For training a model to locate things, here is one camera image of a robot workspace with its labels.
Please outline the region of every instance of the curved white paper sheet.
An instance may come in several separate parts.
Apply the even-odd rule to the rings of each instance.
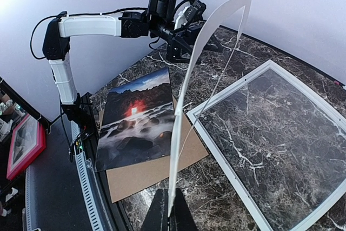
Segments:
[[[251,0],[228,0],[227,2],[220,5],[208,18],[203,28],[199,32],[194,49],[191,54],[191,59],[186,73],[177,106],[175,109],[175,121],[172,131],[171,140],[171,154],[170,154],[170,168],[169,168],[169,188],[168,188],[168,216],[171,214],[171,210],[174,204],[176,180],[178,173],[178,161],[179,161],[179,148],[181,140],[181,128],[182,128],[182,118],[183,118],[183,103],[185,94],[188,88],[190,76],[192,70],[203,51],[204,46],[207,44],[209,38],[215,32],[215,30],[220,26],[220,24],[229,16],[234,14],[237,10],[244,7],[243,18],[239,26],[237,34],[237,42],[242,35],[243,28],[248,20],[250,11]]]

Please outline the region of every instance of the dark marble surface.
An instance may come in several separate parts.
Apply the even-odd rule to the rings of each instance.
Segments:
[[[192,73],[185,98],[185,112],[209,97],[234,47],[235,33],[220,28],[216,36],[224,45],[224,50],[222,53],[210,51],[202,53],[200,58],[202,64],[197,65]],[[346,116],[346,91],[331,80],[306,65],[246,37],[241,38],[236,50],[217,92],[271,59]],[[171,64],[164,58],[165,46],[162,46],[118,75],[91,98],[96,109],[104,109],[107,94],[111,88],[164,66],[169,67],[172,92],[175,97],[178,97],[187,64]],[[178,180],[177,186],[183,190],[192,216],[200,230],[258,230],[251,215],[212,155],[181,171],[178,174]],[[168,182],[164,180],[123,200],[134,230],[139,230],[142,225],[156,189],[167,187]],[[342,228],[346,228],[346,195],[310,230],[342,230]]]
[[[346,133],[272,70],[200,121],[274,230],[295,227],[346,178]]]

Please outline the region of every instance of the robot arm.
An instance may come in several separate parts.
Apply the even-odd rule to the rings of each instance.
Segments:
[[[68,15],[61,12],[48,25],[43,43],[43,54],[49,61],[58,87],[61,105],[70,121],[84,129],[88,137],[92,119],[80,108],[80,96],[76,90],[69,62],[70,37],[81,35],[109,35],[125,38],[140,36],[160,37],[167,41],[167,59],[171,62],[189,62],[181,58],[192,52],[201,25],[189,25],[200,17],[206,6],[195,1],[179,13],[173,22],[176,0],[150,0],[148,8],[140,12],[123,12],[106,15]]]

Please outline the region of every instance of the glass pane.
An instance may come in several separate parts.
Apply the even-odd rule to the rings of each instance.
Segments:
[[[274,230],[293,228],[346,178],[346,133],[273,70],[199,119]]]

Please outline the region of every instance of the white picture frame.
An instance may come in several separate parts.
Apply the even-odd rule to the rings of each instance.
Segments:
[[[337,112],[329,103],[327,103],[323,98],[321,98],[317,93],[315,93],[312,89],[310,89],[307,85],[297,79],[294,75],[280,67],[275,62],[269,60],[252,72],[248,73],[244,77],[240,78],[238,81],[223,89],[216,95],[214,95],[208,105],[205,107],[204,111],[213,107],[220,101],[227,98],[229,95],[238,91],[242,87],[244,87],[249,82],[253,81],[264,72],[268,70],[273,70],[281,77],[283,77],[286,81],[292,84],[295,88],[297,88],[301,93],[303,93],[308,99],[314,102],[319,108],[321,108],[339,127],[341,127],[344,131],[346,131],[346,119]],[[193,108],[187,113],[188,118],[194,123],[203,109],[206,101]],[[195,122],[195,129],[201,136],[202,140],[208,146],[209,150],[215,157],[216,161],[222,168],[226,177],[236,190],[237,194],[240,196],[241,200],[245,204],[251,216],[254,218],[260,230],[273,230],[269,225],[268,220],[264,217],[261,210],[250,196],[246,187],[243,185],[236,172],[232,169],[231,165],[222,154],[216,143],[213,141],[207,130],[204,128],[202,123],[197,120]],[[299,224],[297,224],[291,230],[307,230],[311,227],[318,219],[320,219],[344,194],[346,193],[346,179],[335,189],[329,197],[323,201],[313,212],[311,212],[305,219],[303,219]]]

